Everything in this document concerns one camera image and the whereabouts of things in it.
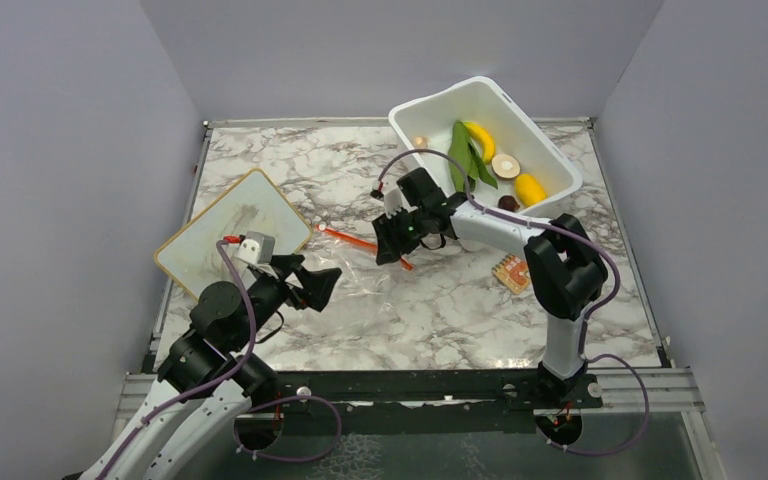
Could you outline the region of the clear orange zip top bag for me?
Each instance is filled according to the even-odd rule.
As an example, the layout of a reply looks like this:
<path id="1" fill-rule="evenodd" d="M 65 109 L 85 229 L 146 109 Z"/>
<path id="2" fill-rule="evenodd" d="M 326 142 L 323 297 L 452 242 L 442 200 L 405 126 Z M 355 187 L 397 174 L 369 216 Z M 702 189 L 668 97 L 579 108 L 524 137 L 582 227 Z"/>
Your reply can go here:
<path id="1" fill-rule="evenodd" d="M 323 312 L 304 310 L 291 315 L 291 336 L 332 340 L 387 336 L 403 329 L 398 305 L 403 301 L 403 290 L 417 279 L 414 267 L 406 268 L 401 262 L 379 266 L 371 246 L 318 229 L 300 253 L 305 256 L 307 269 L 338 268 L 342 274 Z"/>

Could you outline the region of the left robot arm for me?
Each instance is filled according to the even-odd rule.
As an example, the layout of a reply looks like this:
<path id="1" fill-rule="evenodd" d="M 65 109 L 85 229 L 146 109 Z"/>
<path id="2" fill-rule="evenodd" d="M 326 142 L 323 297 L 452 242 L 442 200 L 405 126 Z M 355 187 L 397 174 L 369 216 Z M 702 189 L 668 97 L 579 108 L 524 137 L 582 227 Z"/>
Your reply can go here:
<path id="1" fill-rule="evenodd" d="M 309 271 L 303 256 L 277 255 L 249 265 L 255 280 L 245 285 L 225 246 L 217 244 L 232 279 L 202 291 L 137 413 L 78 478 L 174 479 L 238 415 L 288 402 L 254 353 L 257 332 L 284 305 L 322 311 L 342 272 Z"/>

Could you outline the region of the green leafy vegetable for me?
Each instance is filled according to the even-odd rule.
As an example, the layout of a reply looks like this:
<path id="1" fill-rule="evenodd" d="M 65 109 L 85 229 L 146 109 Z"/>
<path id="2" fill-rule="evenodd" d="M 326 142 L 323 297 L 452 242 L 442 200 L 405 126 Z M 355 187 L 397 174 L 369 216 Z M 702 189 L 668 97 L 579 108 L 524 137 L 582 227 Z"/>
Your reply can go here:
<path id="1" fill-rule="evenodd" d="M 477 181 L 493 189 L 498 188 L 498 182 L 490 173 L 488 163 L 482 161 L 479 144 L 470 137 L 463 121 L 453 124 L 448 156 L 453 160 L 449 170 L 457 192 L 464 192 L 466 185 L 474 191 Z"/>

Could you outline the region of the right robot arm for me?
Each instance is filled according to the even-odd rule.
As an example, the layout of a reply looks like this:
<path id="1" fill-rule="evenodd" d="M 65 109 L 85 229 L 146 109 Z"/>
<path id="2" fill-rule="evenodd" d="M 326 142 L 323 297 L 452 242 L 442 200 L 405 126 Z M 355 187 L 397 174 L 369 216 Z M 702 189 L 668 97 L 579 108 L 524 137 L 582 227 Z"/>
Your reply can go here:
<path id="1" fill-rule="evenodd" d="M 423 168 L 399 178 L 390 191 L 375 186 L 370 195 L 385 208 L 372 222 L 379 265 L 397 262 L 429 236 L 477 242 L 524 260 L 535 298 L 547 315 L 538 396 L 560 407 L 576 395 L 586 372 L 585 323 L 608 278 L 605 263 L 576 217 L 527 218 L 482 206 L 465 192 L 446 195 Z"/>

